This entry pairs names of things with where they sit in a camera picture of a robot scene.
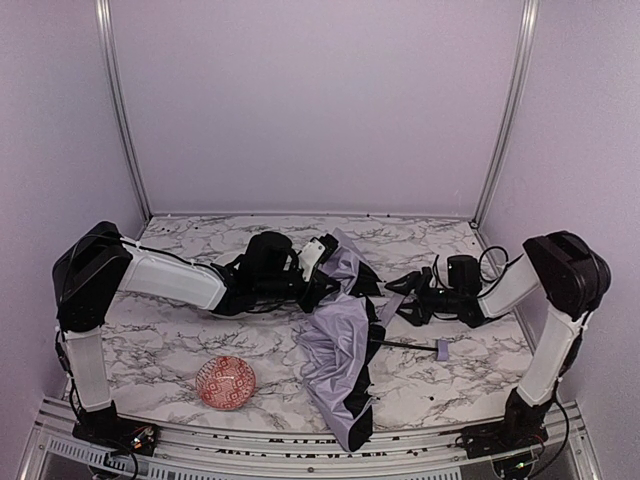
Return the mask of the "lilac folding umbrella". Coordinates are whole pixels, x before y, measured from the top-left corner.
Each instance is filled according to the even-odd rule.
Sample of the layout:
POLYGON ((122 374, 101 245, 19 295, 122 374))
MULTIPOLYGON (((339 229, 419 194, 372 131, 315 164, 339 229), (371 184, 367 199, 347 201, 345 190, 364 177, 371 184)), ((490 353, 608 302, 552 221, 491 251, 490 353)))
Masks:
POLYGON ((339 242, 320 270, 340 283, 308 316, 297 337, 308 359, 302 370, 304 386, 342 449, 359 450, 373 432, 373 397, 369 364, 382 346, 434 352, 438 361, 449 359, 449 346, 434 347, 392 342, 386 327, 404 302, 414 294, 392 295, 381 312, 371 301, 379 294, 378 275, 345 232, 336 228, 339 242))

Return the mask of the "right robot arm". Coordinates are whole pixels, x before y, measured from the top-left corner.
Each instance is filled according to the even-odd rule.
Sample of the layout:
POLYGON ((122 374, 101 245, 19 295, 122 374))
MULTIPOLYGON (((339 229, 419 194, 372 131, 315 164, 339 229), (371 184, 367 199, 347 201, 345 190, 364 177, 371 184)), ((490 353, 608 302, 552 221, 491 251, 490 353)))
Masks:
POLYGON ((449 283, 439 284, 435 267, 424 267, 386 284, 395 298, 385 317, 400 315, 423 326, 438 314, 470 328, 501 319, 531 294, 543 293, 545 320, 532 360, 509 394, 496 425, 505 434, 541 427, 556 399, 562 377, 572 367, 590 319, 611 286, 607 262, 580 236, 566 230, 524 241, 522 252, 485 281, 480 260, 459 255, 449 283))

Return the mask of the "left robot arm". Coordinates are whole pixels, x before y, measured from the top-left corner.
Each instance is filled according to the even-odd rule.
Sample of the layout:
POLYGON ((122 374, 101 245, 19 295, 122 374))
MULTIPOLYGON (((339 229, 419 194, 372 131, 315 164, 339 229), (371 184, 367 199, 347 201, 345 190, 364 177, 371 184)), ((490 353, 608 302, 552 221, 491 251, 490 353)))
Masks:
POLYGON ((109 436, 121 427, 108 385, 101 328, 115 295, 133 292, 232 317, 276 310, 289 303, 311 312, 337 288, 321 266, 337 250, 331 234, 300 251, 285 235, 254 235, 225 264, 205 264, 125 238, 115 224, 94 226, 54 264, 59 322, 56 352, 72 381, 81 427, 109 436))

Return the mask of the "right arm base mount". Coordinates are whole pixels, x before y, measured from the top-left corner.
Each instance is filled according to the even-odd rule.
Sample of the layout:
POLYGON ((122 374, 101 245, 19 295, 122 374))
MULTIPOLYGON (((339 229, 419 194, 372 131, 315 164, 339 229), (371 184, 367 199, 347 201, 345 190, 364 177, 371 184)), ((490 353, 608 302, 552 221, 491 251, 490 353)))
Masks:
POLYGON ((464 449, 469 459, 475 459, 544 445, 548 438, 547 430, 542 425, 511 431, 504 421, 495 421, 464 427, 455 445, 464 449))

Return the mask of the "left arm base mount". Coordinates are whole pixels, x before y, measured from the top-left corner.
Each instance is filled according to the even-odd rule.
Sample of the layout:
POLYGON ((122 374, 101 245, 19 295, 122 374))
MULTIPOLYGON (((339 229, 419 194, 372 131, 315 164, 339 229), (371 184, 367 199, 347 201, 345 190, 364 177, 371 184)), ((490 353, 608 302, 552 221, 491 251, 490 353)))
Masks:
POLYGON ((126 418, 118 418, 112 425, 102 429, 89 428, 76 423, 74 438, 114 449, 127 449, 134 454, 152 456, 159 439, 159 426, 126 418))

